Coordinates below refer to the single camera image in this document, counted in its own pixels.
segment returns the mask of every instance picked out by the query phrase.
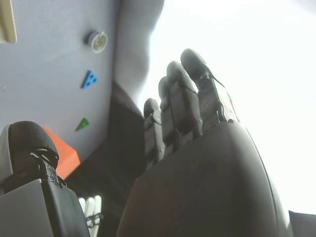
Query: green triangle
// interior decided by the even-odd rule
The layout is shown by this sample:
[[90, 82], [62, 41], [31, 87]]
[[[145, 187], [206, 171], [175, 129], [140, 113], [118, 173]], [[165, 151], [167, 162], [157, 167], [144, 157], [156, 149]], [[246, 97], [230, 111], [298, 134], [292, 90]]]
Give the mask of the green triangle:
[[78, 127], [76, 128], [76, 131], [79, 131], [89, 125], [89, 121], [86, 118], [83, 118], [81, 122], [79, 123]]

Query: orange block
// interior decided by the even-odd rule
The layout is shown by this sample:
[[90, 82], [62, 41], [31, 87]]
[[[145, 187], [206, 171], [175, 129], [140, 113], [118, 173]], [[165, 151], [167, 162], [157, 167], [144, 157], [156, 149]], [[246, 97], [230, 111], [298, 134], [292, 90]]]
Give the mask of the orange block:
[[74, 148], [69, 146], [67, 143], [49, 131], [46, 127], [43, 129], [53, 140], [59, 154], [56, 172], [59, 177], [65, 179], [80, 165], [78, 154]]

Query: blue triangle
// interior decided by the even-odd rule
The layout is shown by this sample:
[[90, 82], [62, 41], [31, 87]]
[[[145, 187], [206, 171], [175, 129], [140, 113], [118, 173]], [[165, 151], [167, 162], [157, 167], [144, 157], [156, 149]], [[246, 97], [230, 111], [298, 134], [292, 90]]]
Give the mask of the blue triangle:
[[84, 81], [81, 85], [82, 89], [87, 89], [89, 86], [95, 84], [98, 81], [98, 78], [92, 71], [88, 71], [85, 75]]

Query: round white object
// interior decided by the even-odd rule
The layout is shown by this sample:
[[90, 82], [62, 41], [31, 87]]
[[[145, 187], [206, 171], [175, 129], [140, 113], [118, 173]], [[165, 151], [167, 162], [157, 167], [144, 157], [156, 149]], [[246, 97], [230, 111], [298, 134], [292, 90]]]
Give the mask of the round white object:
[[93, 32], [89, 36], [89, 45], [93, 52], [102, 52], [108, 43], [108, 37], [104, 32]]

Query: bright light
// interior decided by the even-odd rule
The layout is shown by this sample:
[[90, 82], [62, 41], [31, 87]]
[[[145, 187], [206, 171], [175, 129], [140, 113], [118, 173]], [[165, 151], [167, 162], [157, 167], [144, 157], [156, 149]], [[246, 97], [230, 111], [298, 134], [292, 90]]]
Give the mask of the bright light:
[[281, 199], [316, 214], [316, 15], [295, 0], [166, 0], [141, 108], [186, 48], [230, 93]]

